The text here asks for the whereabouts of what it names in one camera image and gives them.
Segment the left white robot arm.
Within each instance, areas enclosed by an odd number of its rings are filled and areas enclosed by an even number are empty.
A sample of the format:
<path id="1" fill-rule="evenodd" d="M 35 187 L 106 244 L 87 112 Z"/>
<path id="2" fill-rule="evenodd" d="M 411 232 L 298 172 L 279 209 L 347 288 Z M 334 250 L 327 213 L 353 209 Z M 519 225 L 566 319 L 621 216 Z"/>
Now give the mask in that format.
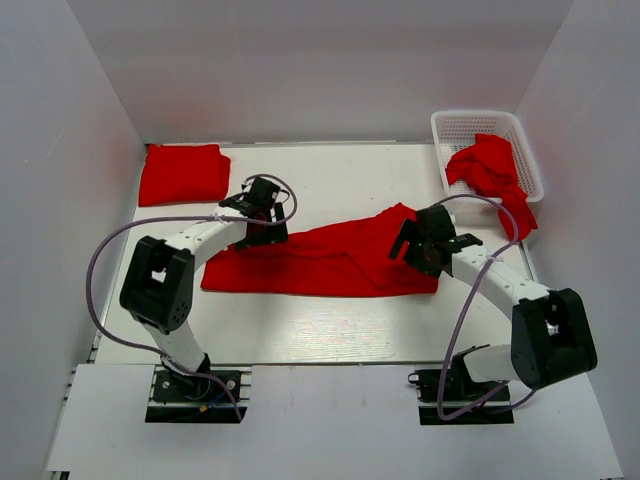
<path id="1" fill-rule="evenodd" d="M 137 242 L 119 302 L 151 335 L 161 362 L 178 373 L 177 387 L 188 398 L 205 396 L 212 378 L 209 357 L 188 321 L 196 272 L 230 247 L 287 241 L 286 222 L 297 206 L 295 193 L 283 180 L 252 175 L 239 193 L 220 201 L 211 214 L 194 217 L 187 228 Z"/>

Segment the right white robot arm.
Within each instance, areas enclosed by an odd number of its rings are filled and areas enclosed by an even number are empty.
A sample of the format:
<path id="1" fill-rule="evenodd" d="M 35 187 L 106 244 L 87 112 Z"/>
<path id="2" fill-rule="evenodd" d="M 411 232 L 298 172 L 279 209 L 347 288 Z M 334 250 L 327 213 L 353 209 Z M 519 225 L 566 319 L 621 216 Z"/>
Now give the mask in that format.
<path id="1" fill-rule="evenodd" d="M 422 274 L 474 287 L 511 322 L 510 342 L 473 347 L 454 356 L 453 390 L 472 399 L 488 382 L 520 381 L 532 390 L 596 368 L 598 357 L 580 295 L 527 280 L 498 261 L 482 241 L 458 235 L 442 205 L 402 223 L 389 257 Z"/>

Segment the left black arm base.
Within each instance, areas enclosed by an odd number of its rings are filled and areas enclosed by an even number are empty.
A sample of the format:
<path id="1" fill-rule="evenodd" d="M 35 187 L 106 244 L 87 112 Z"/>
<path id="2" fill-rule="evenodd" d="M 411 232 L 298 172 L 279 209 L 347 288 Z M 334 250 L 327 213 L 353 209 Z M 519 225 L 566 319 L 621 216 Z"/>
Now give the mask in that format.
<path id="1" fill-rule="evenodd" d="M 213 369 L 225 383 L 241 417 L 217 382 L 187 380 L 164 366 L 154 369 L 145 422 L 150 424 L 240 424 L 249 406 L 251 374 L 248 367 Z"/>

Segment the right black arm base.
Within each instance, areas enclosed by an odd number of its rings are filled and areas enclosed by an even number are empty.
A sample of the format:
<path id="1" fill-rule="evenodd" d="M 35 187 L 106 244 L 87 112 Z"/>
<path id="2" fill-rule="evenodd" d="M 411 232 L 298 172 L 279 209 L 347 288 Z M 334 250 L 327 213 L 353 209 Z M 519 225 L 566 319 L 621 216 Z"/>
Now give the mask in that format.
<path id="1" fill-rule="evenodd" d="M 419 369 L 407 376 L 408 384 L 416 389 L 421 426 L 508 425 L 514 423 L 513 413 L 509 409 L 511 398 L 507 387 L 503 387 L 490 400 L 460 417 L 447 422 L 443 421 L 438 416 L 436 408 L 439 377 L 440 369 Z M 454 413 L 499 385 L 499 382 L 468 383 L 448 374 L 444 387 L 444 414 Z"/>

